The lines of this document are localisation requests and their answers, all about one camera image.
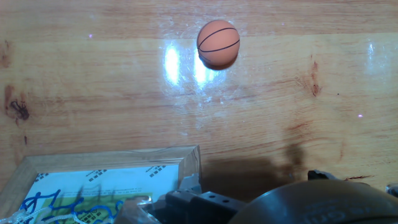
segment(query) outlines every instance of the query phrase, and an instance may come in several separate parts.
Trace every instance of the picture frame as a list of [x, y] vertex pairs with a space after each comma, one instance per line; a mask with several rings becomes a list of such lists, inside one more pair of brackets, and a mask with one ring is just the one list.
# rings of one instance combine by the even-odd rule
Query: picture frame
[[41, 173], [170, 165], [178, 165], [178, 186], [184, 177], [197, 173], [200, 178], [199, 146], [27, 156], [0, 194], [0, 219], [18, 211]]

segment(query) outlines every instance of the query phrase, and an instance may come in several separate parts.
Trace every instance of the wood grain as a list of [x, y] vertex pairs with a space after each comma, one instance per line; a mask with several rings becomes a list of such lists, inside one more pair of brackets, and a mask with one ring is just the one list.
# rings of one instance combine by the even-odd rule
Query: wood grain
[[[225, 70], [197, 58], [214, 19], [241, 36]], [[398, 178], [397, 1], [0, 0], [0, 24], [0, 189], [24, 156], [191, 144], [242, 198]]]
[[178, 185], [201, 172], [199, 146], [25, 157], [0, 194], [0, 219], [18, 211], [37, 174], [179, 165]]

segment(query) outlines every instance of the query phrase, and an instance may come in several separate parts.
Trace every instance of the orange ball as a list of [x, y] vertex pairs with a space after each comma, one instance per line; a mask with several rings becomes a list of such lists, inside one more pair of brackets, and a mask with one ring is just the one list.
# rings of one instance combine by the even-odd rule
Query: orange ball
[[210, 65], [232, 62], [238, 55], [240, 45], [238, 31], [227, 21], [211, 21], [198, 34], [199, 56]]

